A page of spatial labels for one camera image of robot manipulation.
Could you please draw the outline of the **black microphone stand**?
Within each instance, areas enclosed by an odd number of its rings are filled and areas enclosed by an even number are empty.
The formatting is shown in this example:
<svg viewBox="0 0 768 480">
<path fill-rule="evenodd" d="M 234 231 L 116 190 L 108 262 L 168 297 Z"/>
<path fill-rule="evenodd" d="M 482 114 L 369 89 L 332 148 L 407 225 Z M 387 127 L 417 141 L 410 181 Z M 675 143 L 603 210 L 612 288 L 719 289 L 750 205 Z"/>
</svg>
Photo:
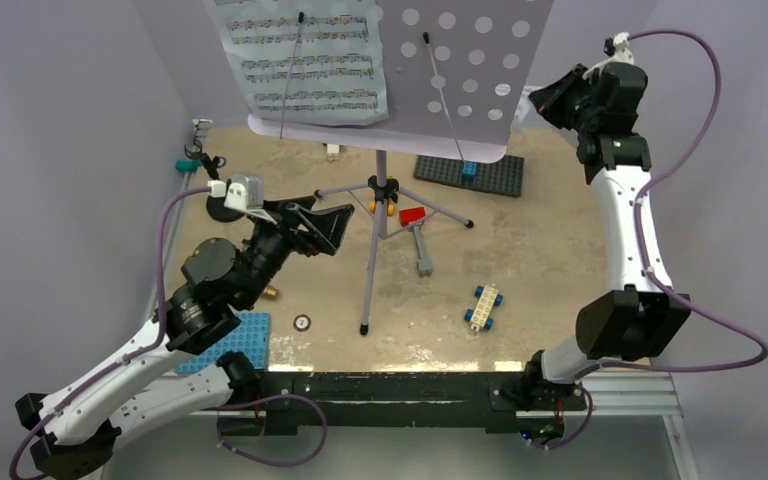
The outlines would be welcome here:
<svg viewBox="0 0 768 480">
<path fill-rule="evenodd" d="M 215 157 L 210 157 L 203 151 L 203 143 L 197 137 L 192 140 L 191 146 L 185 147 L 185 155 L 188 159 L 199 160 L 201 166 L 207 172 L 210 180 L 219 180 L 218 168 Z M 224 206 L 223 198 L 208 197 L 205 202 L 206 212 L 209 217 L 219 223 L 231 223 L 243 218 L 243 214 Z"/>
</svg>

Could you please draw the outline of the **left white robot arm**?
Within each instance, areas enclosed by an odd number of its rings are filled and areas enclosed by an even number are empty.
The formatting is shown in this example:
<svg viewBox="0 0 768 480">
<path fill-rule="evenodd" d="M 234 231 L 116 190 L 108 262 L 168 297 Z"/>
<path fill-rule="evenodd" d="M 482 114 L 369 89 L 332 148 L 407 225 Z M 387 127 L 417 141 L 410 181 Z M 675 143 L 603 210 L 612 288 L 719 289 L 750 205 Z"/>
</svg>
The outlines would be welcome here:
<svg viewBox="0 0 768 480">
<path fill-rule="evenodd" d="M 16 412 L 40 479 L 81 479 L 130 441 L 205 409 L 253 410 L 269 401 L 249 358 L 228 351 L 162 388 L 153 382 L 206 352 L 240 323 L 294 254 L 334 255 L 354 214 L 349 204 L 317 209 L 312 196 L 265 201 L 250 211 L 251 236 L 201 242 L 184 261 L 184 283 L 160 295 L 138 332 L 80 379 L 53 393 L 28 393 Z"/>
</svg>

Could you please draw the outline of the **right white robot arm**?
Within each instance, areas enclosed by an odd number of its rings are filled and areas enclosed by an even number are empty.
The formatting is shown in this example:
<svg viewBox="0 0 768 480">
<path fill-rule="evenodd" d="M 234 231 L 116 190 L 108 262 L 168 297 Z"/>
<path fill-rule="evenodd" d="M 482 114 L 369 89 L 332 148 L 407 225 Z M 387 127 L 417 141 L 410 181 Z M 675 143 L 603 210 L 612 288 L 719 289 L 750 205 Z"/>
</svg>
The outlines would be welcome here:
<svg viewBox="0 0 768 480">
<path fill-rule="evenodd" d="M 561 384 L 604 360 L 659 356 L 690 315 L 688 295 L 672 299 L 663 290 L 672 282 L 658 243 L 645 250 L 638 244 L 640 233 L 655 231 L 643 191 L 652 178 L 650 149 L 634 130 L 647 86 L 645 71 L 631 64 L 578 64 L 529 95 L 544 120 L 577 135 L 576 156 L 599 204 L 607 254 L 606 293 L 579 311 L 573 337 L 534 357 L 540 369 L 521 381 L 533 406 L 548 405 Z"/>
</svg>

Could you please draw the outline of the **gold microphone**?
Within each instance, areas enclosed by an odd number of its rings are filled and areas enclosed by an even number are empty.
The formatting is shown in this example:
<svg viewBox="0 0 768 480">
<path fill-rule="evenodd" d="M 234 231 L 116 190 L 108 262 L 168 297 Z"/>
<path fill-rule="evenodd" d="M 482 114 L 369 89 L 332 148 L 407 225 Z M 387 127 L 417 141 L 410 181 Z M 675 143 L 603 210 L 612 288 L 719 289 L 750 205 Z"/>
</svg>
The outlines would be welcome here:
<svg viewBox="0 0 768 480">
<path fill-rule="evenodd" d="M 279 296 L 280 290 L 271 285 L 268 285 L 261 293 L 261 297 L 268 300 L 276 300 Z"/>
</svg>

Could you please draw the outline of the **lilac music stand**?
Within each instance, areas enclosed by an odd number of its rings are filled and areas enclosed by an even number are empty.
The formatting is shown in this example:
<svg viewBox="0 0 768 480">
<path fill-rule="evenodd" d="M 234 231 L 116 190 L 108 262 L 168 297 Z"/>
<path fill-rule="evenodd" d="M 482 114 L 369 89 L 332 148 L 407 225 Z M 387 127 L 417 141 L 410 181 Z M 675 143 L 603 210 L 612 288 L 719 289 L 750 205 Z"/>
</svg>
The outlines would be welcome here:
<svg viewBox="0 0 768 480">
<path fill-rule="evenodd" d="M 388 176 L 392 152 L 492 163 L 505 153 L 552 5 L 548 1 L 374 1 L 382 9 L 389 117 L 367 126 L 323 126 L 263 119 L 261 135 L 363 147 L 375 153 L 375 201 L 366 277 L 390 237 L 390 194 L 407 198 Z"/>
</svg>

